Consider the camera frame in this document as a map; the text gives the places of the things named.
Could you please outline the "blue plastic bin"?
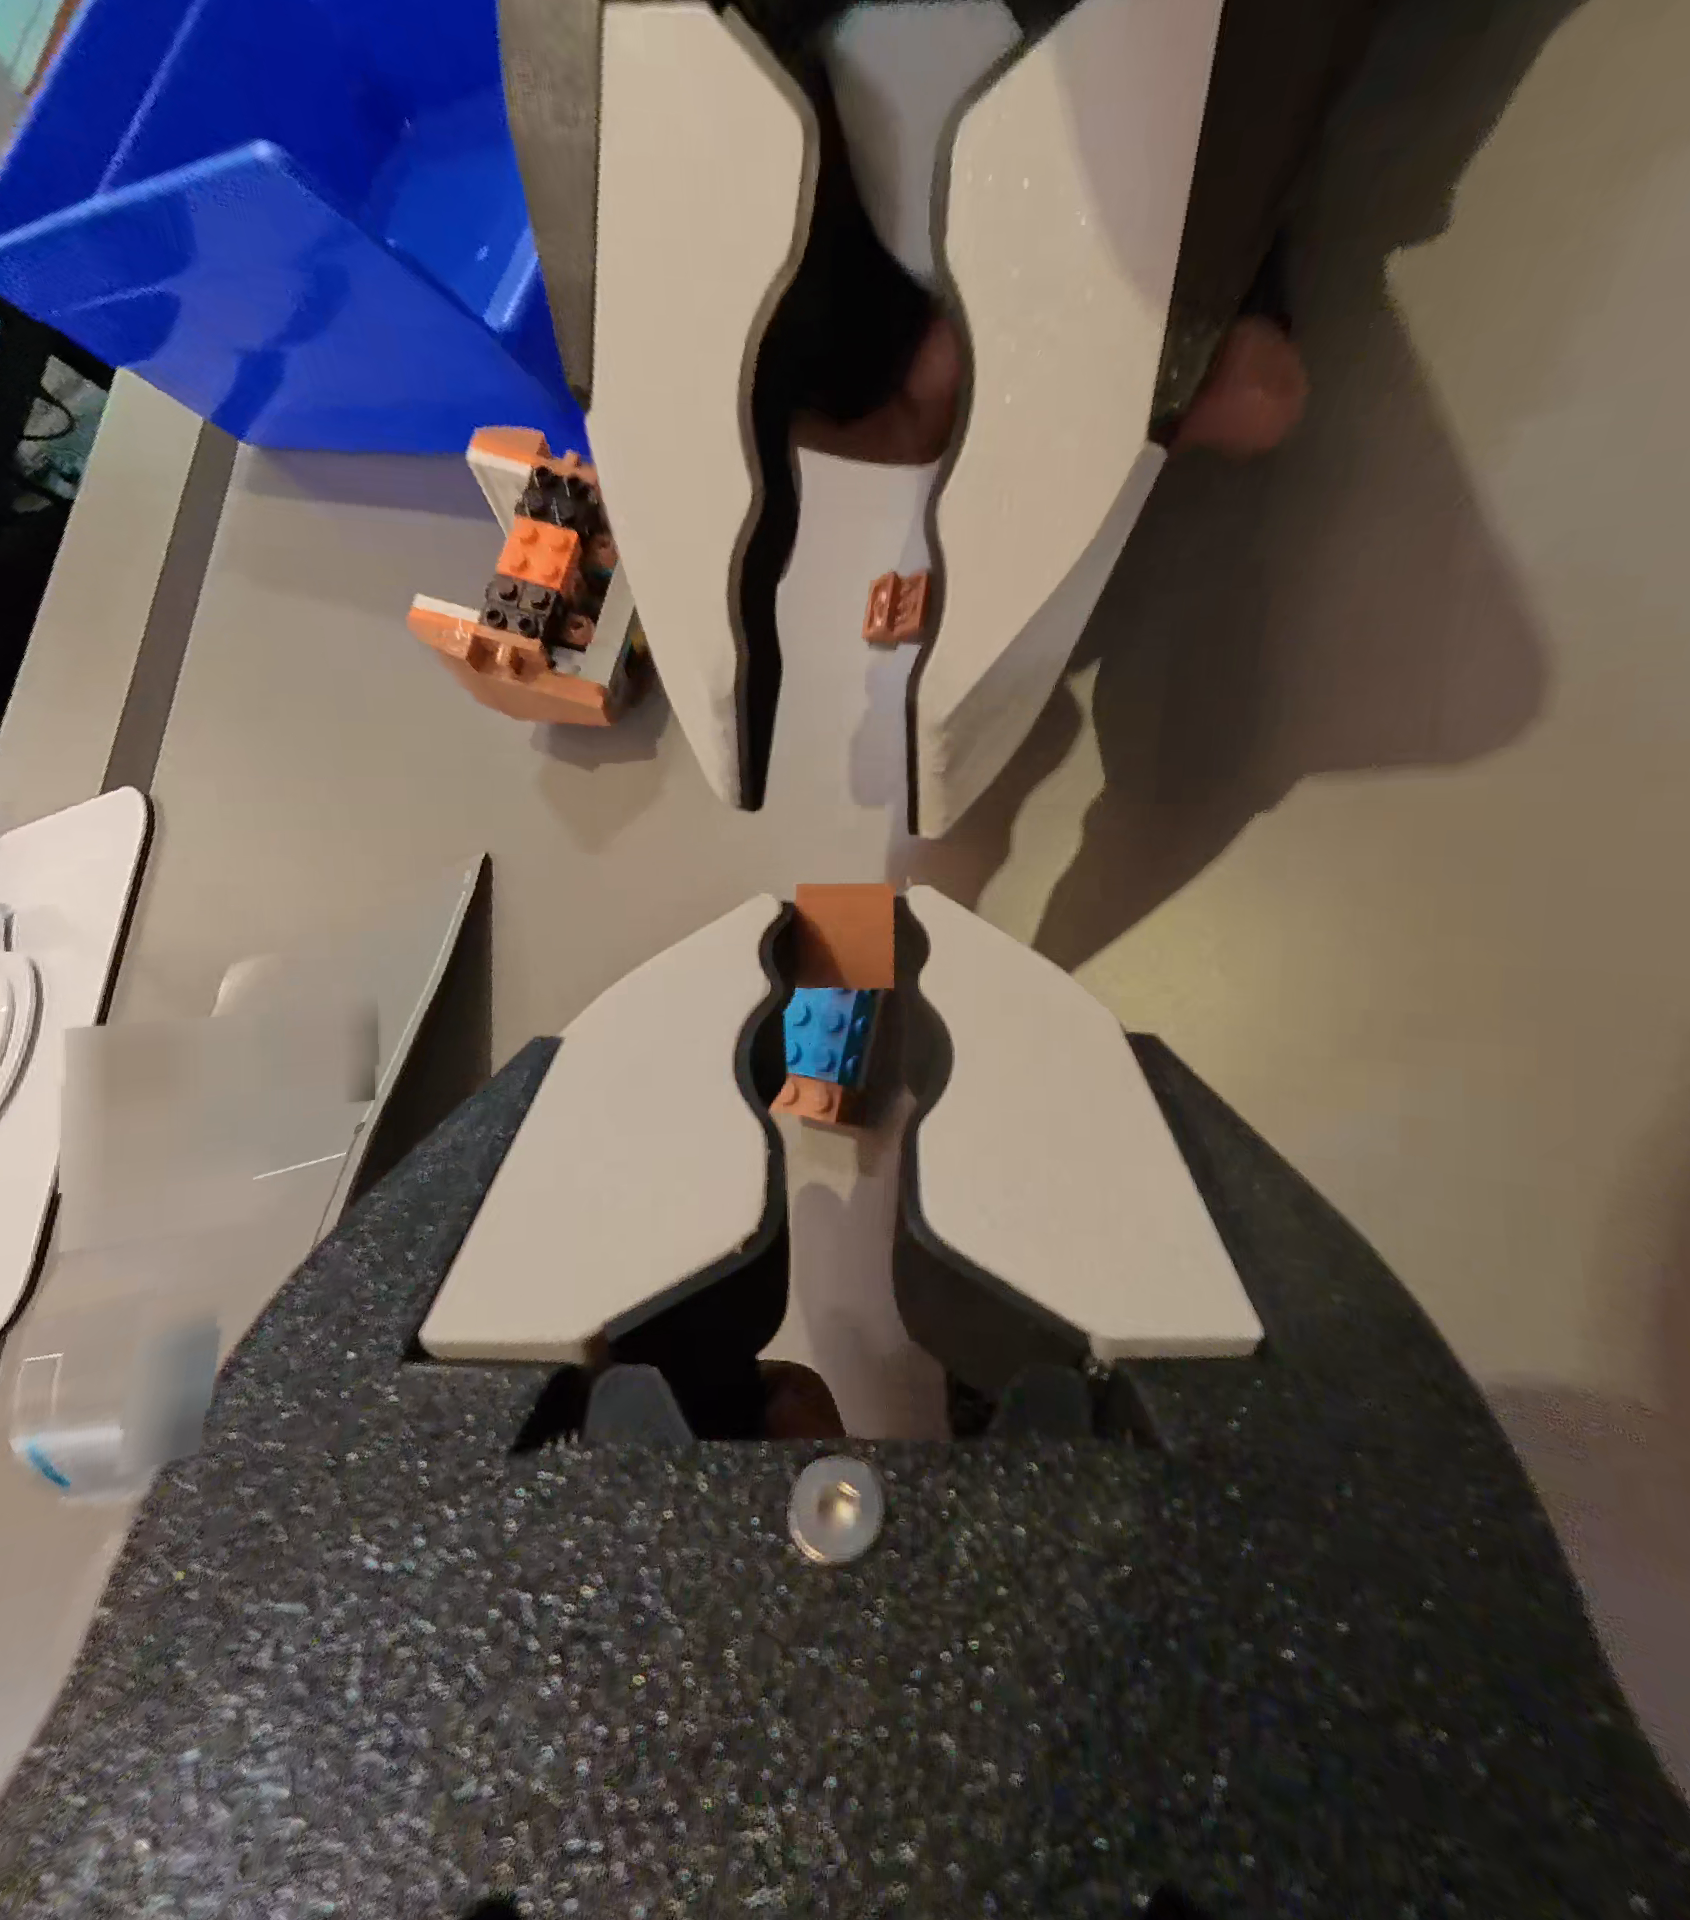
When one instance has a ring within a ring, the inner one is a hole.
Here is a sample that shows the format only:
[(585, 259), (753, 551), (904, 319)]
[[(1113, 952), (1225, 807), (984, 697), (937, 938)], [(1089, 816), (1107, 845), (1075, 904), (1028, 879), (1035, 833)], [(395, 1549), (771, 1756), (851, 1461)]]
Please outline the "blue plastic bin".
[(0, 160), (0, 300), (251, 447), (589, 453), (492, 3), (82, 5)]

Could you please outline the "white instruction booklet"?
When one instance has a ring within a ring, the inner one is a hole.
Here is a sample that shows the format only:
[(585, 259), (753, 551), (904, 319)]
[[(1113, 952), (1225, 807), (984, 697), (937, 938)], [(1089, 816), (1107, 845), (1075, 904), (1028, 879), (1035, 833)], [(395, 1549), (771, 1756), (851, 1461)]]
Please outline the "white instruction booklet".
[(56, 1253), (151, 1257), (338, 1223), (474, 917), (486, 860), (361, 929), (251, 954), (209, 1014), (64, 1041)]

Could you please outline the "brown white blue brick assembly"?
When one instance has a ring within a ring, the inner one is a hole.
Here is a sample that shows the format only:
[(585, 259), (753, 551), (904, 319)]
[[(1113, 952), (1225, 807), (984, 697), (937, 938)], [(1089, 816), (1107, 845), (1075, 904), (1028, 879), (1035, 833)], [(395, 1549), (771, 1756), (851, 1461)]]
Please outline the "brown white blue brick assembly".
[(871, 1119), (889, 999), (899, 986), (899, 895), (887, 883), (810, 883), (788, 924), (787, 1120), (856, 1130)]

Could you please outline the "brown brick model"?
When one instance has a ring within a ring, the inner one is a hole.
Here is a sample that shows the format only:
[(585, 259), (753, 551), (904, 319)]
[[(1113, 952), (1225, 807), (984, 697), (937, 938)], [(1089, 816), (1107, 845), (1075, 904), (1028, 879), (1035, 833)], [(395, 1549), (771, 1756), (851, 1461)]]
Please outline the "brown brick model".
[(466, 465), (501, 545), (474, 604), (416, 594), (409, 632), (483, 708), (541, 725), (619, 725), (652, 678), (599, 472), (529, 426), (473, 435)]

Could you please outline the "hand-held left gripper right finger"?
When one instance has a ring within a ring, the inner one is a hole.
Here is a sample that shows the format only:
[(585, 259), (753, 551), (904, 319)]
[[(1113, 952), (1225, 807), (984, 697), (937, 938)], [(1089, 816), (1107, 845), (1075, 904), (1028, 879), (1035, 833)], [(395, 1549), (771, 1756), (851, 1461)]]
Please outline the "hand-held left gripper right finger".
[(1252, 1357), (1261, 1314), (1142, 1056), (1073, 975), (929, 884), (892, 1290), (942, 1367)]

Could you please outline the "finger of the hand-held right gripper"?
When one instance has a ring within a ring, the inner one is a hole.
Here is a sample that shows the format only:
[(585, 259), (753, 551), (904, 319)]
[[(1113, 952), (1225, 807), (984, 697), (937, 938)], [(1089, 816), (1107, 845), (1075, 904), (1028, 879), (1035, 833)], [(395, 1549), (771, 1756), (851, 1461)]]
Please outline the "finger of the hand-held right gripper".
[(1025, 745), (1164, 468), (1155, 391), (1221, 20), (1073, 5), (944, 132), (930, 244), (967, 391), (929, 501), (917, 837), (947, 837)]
[(758, 368), (814, 150), (807, 92), (740, 15), (605, 5), (589, 435), (672, 717), (740, 811), (762, 809), (780, 675), (776, 617), (744, 589), (776, 503)]

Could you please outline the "clear plastic bag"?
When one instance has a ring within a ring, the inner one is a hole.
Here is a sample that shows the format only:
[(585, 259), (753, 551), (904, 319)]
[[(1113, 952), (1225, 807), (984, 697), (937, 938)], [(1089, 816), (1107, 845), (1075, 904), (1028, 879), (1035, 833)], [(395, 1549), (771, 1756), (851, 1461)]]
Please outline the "clear plastic bag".
[(15, 1459), (73, 1503), (138, 1498), (204, 1438), (221, 1327), (74, 1318), (17, 1369)]

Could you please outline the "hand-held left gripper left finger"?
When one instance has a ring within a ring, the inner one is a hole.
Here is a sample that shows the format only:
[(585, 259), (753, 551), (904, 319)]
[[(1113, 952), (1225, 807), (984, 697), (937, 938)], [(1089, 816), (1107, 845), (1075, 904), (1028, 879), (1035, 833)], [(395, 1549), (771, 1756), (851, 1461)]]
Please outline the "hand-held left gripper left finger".
[(567, 1025), (420, 1324), (427, 1357), (599, 1359), (782, 1234), (784, 1144), (748, 1051), (784, 922), (755, 895)]

